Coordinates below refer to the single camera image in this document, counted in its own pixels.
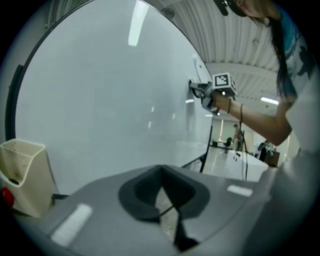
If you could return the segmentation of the person's right hand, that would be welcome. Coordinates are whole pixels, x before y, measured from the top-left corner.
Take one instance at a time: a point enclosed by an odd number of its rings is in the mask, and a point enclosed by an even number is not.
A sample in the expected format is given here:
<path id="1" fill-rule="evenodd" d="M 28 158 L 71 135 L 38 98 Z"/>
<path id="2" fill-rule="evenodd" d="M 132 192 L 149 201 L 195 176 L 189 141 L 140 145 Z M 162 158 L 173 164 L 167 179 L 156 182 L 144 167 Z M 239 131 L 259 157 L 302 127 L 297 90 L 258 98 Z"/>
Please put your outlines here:
<path id="1" fill-rule="evenodd" d="M 214 102 L 214 106 L 219 109 L 222 110 L 224 112 L 227 112 L 229 109 L 229 103 L 230 103 L 230 99 L 227 98 L 225 95 L 222 95 L 221 93 L 214 91 L 212 94 L 212 99 Z"/>

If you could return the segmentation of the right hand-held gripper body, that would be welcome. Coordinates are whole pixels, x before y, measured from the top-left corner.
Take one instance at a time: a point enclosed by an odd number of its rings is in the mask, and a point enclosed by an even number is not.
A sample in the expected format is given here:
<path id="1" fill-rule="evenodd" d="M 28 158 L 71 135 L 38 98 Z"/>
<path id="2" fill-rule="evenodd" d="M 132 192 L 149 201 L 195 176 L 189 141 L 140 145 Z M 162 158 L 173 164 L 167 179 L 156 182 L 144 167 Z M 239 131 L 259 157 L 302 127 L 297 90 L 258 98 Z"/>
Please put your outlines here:
<path id="1" fill-rule="evenodd" d="M 235 100 L 237 95 L 236 84 L 229 72 L 213 74 L 212 82 L 207 84 L 204 90 L 204 98 L 201 100 L 202 107 L 205 110 L 213 115 L 218 115 L 220 109 L 214 106 L 213 92 L 218 92 L 229 99 Z"/>

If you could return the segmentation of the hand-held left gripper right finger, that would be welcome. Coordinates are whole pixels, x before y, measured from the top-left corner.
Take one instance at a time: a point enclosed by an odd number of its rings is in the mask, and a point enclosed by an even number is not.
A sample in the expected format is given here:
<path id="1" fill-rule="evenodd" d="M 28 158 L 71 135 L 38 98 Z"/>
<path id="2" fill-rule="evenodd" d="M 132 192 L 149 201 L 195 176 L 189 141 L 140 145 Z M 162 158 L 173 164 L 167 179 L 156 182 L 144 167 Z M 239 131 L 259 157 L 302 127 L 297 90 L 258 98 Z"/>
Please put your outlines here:
<path id="1" fill-rule="evenodd" d="M 260 227 L 273 172 L 258 182 L 161 166 L 161 187 L 178 213 L 175 238 L 161 250 L 263 250 Z"/>

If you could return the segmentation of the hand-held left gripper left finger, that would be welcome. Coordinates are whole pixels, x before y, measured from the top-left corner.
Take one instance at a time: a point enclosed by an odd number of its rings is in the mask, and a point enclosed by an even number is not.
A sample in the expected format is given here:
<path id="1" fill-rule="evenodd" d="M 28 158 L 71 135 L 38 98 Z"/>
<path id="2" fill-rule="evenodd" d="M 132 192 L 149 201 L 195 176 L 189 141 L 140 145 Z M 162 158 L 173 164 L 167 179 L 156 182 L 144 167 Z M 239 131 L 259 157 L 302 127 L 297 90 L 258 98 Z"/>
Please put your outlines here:
<path id="1" fill-rule="evenodd" d="M 121 186 L 145 171 L 95 180 L 22 229 L 46 256 L 174 256 L 157 223 L 136 220 L 120 203 Z"/>

